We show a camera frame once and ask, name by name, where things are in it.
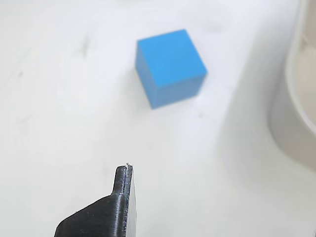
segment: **white container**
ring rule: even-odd
[[[316,0],[302,0],[293,42],[270,113],[281,149],[316,167]]]

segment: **blue cube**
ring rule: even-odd
[[[197,95],[207,74],[186,30],[139,40],[136,70],[153,109]]]

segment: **cube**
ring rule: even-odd
[[[186,30],[137,42],[136,70],[153,109],[198,94],[207,70]]]

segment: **black plastic part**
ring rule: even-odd
[[[55,237],[125,237],[133,167],[119,166],[113,192],[63,220]]]

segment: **white surface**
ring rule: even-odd
[[[53,236],[130,162],[138,237],[312,237],[315,170],[283,155],[267,127],[296,9],[3,0],[1,236]],[[198,97],[152,111],[135,42],[181,28],[210,75]]]

